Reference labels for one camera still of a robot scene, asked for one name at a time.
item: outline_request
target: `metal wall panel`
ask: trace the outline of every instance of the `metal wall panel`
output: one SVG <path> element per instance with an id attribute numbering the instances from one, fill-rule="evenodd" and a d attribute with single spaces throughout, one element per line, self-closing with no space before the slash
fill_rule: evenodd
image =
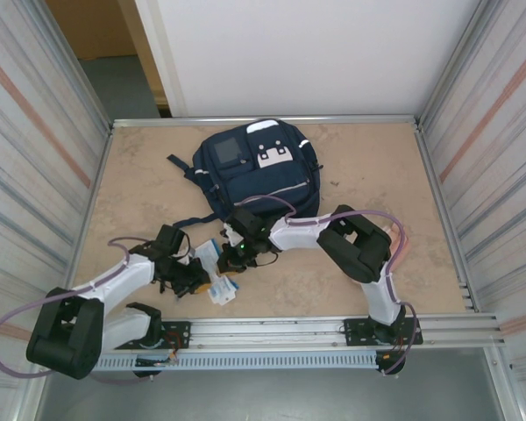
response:
<path id="1" fill-rule="evenodd" d="M 0 316 L 65 281 L 110 135 L 40 2 L 0 2 Z M 0 331 L 0 357 L 27 370 L 37 311 Z M 0 373 L 0 419 L 26 381 Z"/>
<path id="2" fill-rule="evenodd" d="M 500 1 L 422 117 L 482 310 L 526 396 L 526 0 Z"/>

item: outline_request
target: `white wall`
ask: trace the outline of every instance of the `white wall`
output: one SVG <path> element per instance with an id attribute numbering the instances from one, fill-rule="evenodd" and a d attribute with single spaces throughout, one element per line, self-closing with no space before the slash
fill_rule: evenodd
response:
<path id="1" fill-rule="evenodd" d="M 137 0 L 176 117 L 417 113 L 478 0 Z"/>

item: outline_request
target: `navy backpack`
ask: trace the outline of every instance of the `navy backpack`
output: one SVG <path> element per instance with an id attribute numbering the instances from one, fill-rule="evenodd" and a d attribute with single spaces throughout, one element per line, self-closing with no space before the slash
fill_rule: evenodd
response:
<path id="1" fill-rule="evenodd" d="M 189 218 L 174 226 L 223 221 L 234 206 L 249 196 L 273 195 L 296 208 L 297 218 L 317 215 L 319 169 L 309 140 L 293 125 L 266 119 L 220 132 L 206 139 L 193 155 L 193 167 L 175 155 L 167 157 L 199 186 L 213 212 L 205 218 Z M 271 199 L 243 204 L 254 215 L 280 218 L 288 207 Z"/>

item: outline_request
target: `beige floor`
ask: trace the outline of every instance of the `beige floor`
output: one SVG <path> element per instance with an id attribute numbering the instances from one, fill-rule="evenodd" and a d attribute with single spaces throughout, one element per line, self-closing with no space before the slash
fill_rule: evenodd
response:
<path id="1" fill-rule="evenodd" d="M 226 127 L 119 128 L 115 132 L 96 201 L 76 283 L 110 268 L 120 251 L 107 247 L 116 236 L 153 238 L 162 224 L 210 213 L 201 191 L 166 160 L 174 153 L 190 162 L 201 141 Z M 320 213 L 346 203 L 397 216 L 406 226 L 411 250 L 396 270 L 401 299 L 420 313 L 464 311 L 451 256 L 430 193 L 410 125 L 299 125 L 323 164 Z M 217 238 L 222 223 L 186 229 L 193 245 Z M 166 318 L 340 316 L 367 313 L 359 286 L 320 250 L 282 253 L 266 268 L 250 269 L 234 280 L 237 298 L 224 307 L 208 295 L 176 301 L 158 285 L 137 291 L 140 301 Z"/>

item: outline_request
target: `enclosure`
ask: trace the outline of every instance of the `enclosure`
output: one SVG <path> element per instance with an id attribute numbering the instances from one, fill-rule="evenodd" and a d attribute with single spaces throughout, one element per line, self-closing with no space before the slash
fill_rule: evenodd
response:
<path id="1" fill-rule="evenodd" d="M 394 282 L 423 344 L 398 379 L 339 370 L 356 355 L 340 327 L 367 314 L 364 293 L 323 252 L 287 251 L 233 276 L 224 306 L 155 284 L 127 297 L 191 322 L 180 372 L 123 389 L 0 373 L 0 417 L 158 419 L 167 391 L 179 419 L 344 419 L 354 387 L 363 419 L 526 419 L 526 1 L 271 3 L 137 0 L 173 117 L 115 121 L 46 6 L 0 4 L 0 317 L 113 267 L 111 238 L 209 214 L 168 155 L 189 161 L 211 134 L 273 117 L 316 149 L 320 215 L 345 203 L 403 222 Z M 186 229 L 193 246 L 221 230 Z M 0 355 L 36 372 L 26 314 L 0 331 Z M 98 375 L 128 379 L 137 353 L 101 358 Z M 432 388 L 432 406 L 411 403 Z"/>

